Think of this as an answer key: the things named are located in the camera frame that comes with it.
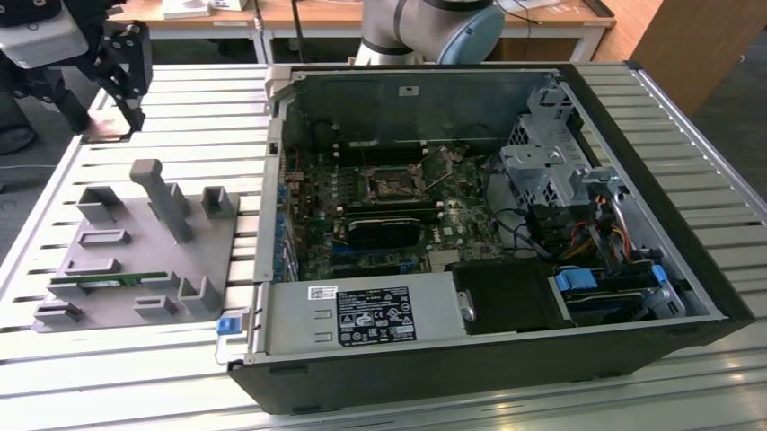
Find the motherboard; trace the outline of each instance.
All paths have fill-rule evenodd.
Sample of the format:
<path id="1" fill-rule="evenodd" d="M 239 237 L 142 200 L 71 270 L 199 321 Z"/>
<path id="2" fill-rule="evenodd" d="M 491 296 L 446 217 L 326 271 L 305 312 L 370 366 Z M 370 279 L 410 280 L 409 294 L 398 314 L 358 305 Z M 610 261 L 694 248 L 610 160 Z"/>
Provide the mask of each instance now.
<path id="1" fill-rule="evenodd" d="M 459 143 L 294 148 L 286 183 L 299 280 L 443 272 L 503 255 L 483 198 L 489 162 Z"/>

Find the aluminum table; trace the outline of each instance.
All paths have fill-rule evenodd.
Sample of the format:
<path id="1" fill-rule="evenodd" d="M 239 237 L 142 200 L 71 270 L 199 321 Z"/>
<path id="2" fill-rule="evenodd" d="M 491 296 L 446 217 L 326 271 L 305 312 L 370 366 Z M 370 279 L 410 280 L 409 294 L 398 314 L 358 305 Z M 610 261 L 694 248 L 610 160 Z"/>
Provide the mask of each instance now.
<path id="1" fill-rule="evenodd" d="M 144 131 L 128 143 L 74 140 L 0 268 L 0 427 L 381 431 L 765 425 L 765 203 L 642 71 L 623 64 L 579 68 L 759 317 L 753 325 L 631 376 L 285 417 L 261 411 L 217 363 L 215 322 L 35 333 L 32 313 L 80 220 L 74 203 L 88 185 L 108 184 L 123 197 L 140 194 L 127 175 L 135 158 L 159 158 L 163 175 L 187 194 L 206 185 L 242 193 L 227 307 L 251 303 L 266 68 L 158 66 Z M 92 109 L 110 105 L 100 93 Z M 606 163 L 602 150 L 595 152 Z"/>

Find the power supply label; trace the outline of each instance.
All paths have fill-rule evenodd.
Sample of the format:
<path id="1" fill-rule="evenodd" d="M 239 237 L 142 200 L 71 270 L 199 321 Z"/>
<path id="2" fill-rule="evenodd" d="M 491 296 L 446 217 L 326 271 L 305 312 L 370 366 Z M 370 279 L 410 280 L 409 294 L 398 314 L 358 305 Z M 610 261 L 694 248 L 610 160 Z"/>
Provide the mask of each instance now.
<path id="1" fill-rule="evenodd" d="M 407 287 L 337 293 L 338 342 L 343 347 L 417 339 Z"/>

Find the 3d printed holder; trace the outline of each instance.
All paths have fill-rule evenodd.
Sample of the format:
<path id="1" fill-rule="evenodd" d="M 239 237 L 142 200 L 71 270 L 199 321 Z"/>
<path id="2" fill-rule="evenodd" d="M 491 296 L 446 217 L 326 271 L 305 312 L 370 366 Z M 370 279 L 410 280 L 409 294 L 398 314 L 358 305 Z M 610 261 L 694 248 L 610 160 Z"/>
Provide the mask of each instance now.
<path id="1" fill-rule="evenodd" d="M 147 198 L 88 187 L 86 219 L 35 312 L 38 332 L 213 321 L 223 310 L 241 200 L 223 187 L 187 198 L 159 160 L 134 162 Z"/>

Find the open computer tower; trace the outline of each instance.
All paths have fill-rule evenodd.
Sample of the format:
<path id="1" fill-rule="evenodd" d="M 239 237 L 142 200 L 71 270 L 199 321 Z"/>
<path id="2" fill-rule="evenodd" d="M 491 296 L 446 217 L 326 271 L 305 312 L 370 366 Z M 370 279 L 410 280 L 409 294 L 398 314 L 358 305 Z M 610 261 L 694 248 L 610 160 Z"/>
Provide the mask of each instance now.
<path id="1" fill-rule="evenodd" d="M 274 67 L 249 353 L 302 413 L 633 373 L 753 321 L 573 65 Z"/>

